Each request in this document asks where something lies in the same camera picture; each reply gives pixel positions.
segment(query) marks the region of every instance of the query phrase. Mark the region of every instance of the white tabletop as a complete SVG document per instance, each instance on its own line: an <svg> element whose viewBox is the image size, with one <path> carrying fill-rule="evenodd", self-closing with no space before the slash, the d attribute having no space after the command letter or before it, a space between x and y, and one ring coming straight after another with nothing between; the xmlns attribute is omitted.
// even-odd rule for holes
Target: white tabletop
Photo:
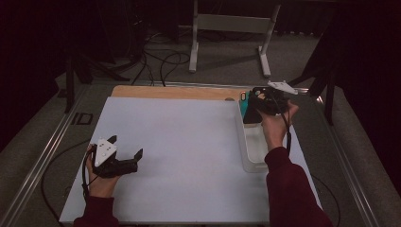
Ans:
<svg viewBox="0 0 401 227"><path fill-rule="evenodd" d="M243 168L237 111L234 101L109 97L91 143L117 135L119 160L144 149L138 172L123 176L114 191L120 222L268 222L267 173ZM295 134L291 155L310 180ZM81 181L79 170L62 222L83 214Z"/></svg>

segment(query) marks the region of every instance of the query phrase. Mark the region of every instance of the human hand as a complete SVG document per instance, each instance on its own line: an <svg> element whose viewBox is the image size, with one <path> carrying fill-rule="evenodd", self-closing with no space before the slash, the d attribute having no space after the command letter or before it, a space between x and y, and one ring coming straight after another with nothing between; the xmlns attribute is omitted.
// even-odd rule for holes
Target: human hand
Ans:
<svg viewBox="0 0 401 227"><path fill-rule="evenodd" d="M289 125L292 124L292 116L298 111L299 107L288 101L288 110L283 113ZM265 135L268 150L283 146L283 139L287 133L287 126L281 115L268 115L260 112L262 116L262 127Z"/></svg>
<svg viewBox="0 0 401 227"><path fill-rule="evenodd" d="M89 195L93 197L110 198L113 195L114 188L117 185L120 176L113 178L98 177L92 169L92 154L90 154L86 160L86 167L89 172Z"/></svg>

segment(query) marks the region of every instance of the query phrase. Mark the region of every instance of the white stand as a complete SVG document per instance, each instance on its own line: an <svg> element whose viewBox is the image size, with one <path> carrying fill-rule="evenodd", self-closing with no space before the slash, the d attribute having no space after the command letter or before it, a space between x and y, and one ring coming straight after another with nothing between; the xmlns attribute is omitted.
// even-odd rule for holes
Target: white stand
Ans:
<svg viewBox="0 0 401 227"><path fill-rule="evenodd" d="M198 0L194 0L194 22L189 72L195 73L197 71L199 47L199 43L197 41L198 29L238 31L266 34L266 40L263 43L263 46L259 46L258 52L260 63L263 69L263 76L269 78L270 68L268 58L266 57L266 51L268 49L271 34L273 32L279 10L280 5L276 5L270 18L198 14Z"/></svg>

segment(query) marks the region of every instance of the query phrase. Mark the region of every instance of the wooden edge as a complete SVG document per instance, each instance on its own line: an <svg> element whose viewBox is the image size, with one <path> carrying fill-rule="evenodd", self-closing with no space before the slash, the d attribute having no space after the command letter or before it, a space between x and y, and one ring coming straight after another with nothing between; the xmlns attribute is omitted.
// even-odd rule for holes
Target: wooden edge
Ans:
<svg viewBox="0 0 401 227"><path fill-rule="evenodd" d="M115 86L112 92L114 97L151 97L151 98L181 98L181 99L208 99L225 100L231 98L239 100L241 92L247 89L239 88L206 88L206 87L151 87L151 86Z"/></svg>

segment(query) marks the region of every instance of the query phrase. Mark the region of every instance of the red sleeve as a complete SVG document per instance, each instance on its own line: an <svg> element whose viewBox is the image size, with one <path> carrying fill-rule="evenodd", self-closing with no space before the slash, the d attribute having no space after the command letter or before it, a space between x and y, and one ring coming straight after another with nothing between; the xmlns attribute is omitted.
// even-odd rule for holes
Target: red sleeve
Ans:
<svg viewBox="0 0 401 227"><path fill-rule="evenodd" d="M83 216L75 219L74 227L117 227L113 202L114 198L88 197Z"/></svg>
<svg viewBox="0 0 401 227"><path fill-rule="evenodd" d="M333 226L316 203L304 170L293 164L285 148L275 148L265 157L270 204L270 226Z"/></svg>

